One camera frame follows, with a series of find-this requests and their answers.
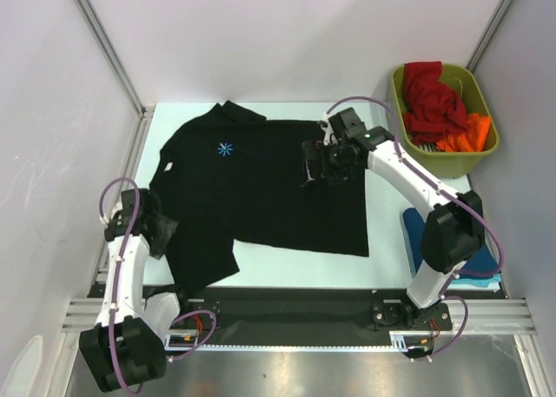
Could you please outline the black t shirt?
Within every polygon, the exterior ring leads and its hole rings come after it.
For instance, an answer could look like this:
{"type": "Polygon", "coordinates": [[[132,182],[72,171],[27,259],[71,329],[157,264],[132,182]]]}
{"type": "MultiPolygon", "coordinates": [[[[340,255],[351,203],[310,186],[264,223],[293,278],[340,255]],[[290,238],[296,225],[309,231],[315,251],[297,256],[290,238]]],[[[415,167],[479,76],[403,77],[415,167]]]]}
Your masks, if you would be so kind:
{"type": "Polygon", "coordinates": [[[302,145],[322,137],[317,122],[225,102],[166,141],[149,188],[177,225],[166,257],[183,293],[236,274],[237,241],[368,256],[364,171],[339,185],[307,178],[302,145]]]}

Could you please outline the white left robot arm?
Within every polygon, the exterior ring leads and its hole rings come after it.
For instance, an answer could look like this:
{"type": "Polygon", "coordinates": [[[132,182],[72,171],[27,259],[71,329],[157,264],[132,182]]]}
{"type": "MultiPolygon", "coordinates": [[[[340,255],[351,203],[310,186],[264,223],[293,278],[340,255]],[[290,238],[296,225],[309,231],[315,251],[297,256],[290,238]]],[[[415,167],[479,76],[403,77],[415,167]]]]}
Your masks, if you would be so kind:
{"type": "Polygon", "coordinates": [[[142,295],[146,264],[164,256],[176,227],[148,189],[123,191],[111,212],[104,229],[109,271],[103,304],[93,328],[79,338],[83,358],[104,393],[163,377],[170,325],[179,328],[191,319],[192,307],[175,284],[142,295]]]}

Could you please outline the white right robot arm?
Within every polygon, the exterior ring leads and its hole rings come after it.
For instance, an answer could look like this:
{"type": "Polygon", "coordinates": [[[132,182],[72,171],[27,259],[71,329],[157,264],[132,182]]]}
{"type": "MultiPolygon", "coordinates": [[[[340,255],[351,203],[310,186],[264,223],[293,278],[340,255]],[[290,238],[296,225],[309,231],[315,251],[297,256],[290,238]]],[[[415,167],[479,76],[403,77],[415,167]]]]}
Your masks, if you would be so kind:
{"type": "Polygon", "coordinates": [[[408,327],[422,328],[451,280],[484,245],[481,200],[473,191],[461,194],[436,179],[382,127],[358,135],[344,132],[335,143],[326,136],[302,144],[308,183],[342,183],[367,169],[392,185],[423,219],[422,263],[400,307],[408,327]]]}

